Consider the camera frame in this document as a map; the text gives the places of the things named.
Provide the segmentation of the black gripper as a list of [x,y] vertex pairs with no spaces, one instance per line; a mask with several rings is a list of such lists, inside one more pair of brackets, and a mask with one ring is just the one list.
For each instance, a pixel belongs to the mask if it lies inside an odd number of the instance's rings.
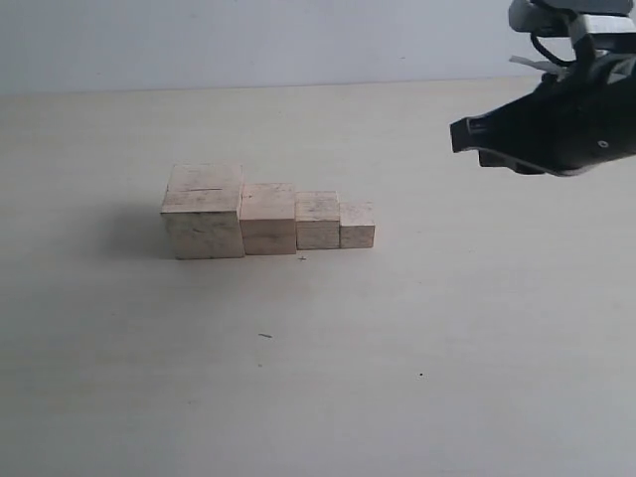
[[602,58],[586,79],[548,80],[500,108],[449,125],[453,153],[483,168],[575,176],[635,155],[635,58]]

